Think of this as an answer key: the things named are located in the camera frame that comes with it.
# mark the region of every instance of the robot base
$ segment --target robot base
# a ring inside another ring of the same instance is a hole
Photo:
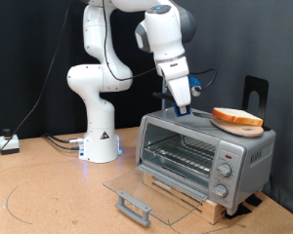
[[[79,159],[93,163],[108,163],[117,159],[118,136],[114,128],[90,129],[79,145]]]

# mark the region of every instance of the oven rack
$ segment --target oven rack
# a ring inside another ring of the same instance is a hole
[[[144,150],[209,177],[216,147],[194,138],[175,135]]]

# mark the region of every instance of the brown surface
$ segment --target brown surface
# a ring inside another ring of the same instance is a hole
[[[211,122],[218,128],[234,135],[244,137],[259,137],[264,133],[264,129],[259,126],[242,125],[225,120],[211,119]]]
[[[1,156],[0,233],[176,233],[154,217],[143,227],[115,208],[117,196],[103,182],[135,168],[138,128],[116,132],[124,153],[107,164],[80,161],[43,138],[21,140],[21,153]],[[247,205],[251,214],[215,225],[190,214],[172,227],[185,234],[293,233],[293,214],[259,197],[260,207]]]

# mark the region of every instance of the oven door handle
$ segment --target oven door handle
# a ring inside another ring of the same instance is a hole
[[[131,217],[138,223],[142,224],[143,226],[149,226],[150,220],[148,220],[149,212],[152,210],[151,207],[147,206],[146,204],[143,204],[142,202],[138,201],[136,198],[133,198],[129,194],[127,194],[124,191],[117,192],[117,195],[119,196],[118,203],[116,203],[116,207],[126,214],[127,216]],[[128,207],[125,206],[125,200],[133,204],[134,206],[138,207],[143,211],[143,215],[140,216],[137,213],[130,210]]]

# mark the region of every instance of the wooden block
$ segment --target wooden block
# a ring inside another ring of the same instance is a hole
[[[193,213],[211,224],[217,223],[225,215],[225,207],[210,200],[202,202],[195,197],[189,196],[178,188],[161,182],[152,175],[144,173],[144,184],[189,210],[196,208]]]

